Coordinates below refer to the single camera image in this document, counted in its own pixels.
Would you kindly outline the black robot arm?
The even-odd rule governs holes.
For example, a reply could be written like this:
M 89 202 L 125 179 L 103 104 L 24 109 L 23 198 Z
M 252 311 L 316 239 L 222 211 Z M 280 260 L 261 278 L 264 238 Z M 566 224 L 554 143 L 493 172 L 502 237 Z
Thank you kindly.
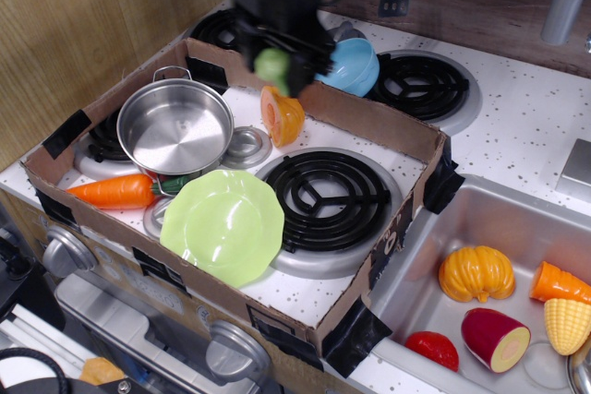
M 335 41 L 318 12 L 339 0 L 232 0 L 238 51 L 248 69 L 295 98 L 332 69 Z

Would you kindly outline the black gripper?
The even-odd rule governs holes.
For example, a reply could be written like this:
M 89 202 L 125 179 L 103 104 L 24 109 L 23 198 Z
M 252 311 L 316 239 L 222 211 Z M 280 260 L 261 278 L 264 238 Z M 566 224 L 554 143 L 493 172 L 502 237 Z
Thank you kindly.
M 240 52 L 255 72 L 255 61 L 271 47 L 288 54 L 288 96 L 296 98 L 316 75 L 332 69 L 334 41 L 318 18 L 320 0 L 232 0 Z

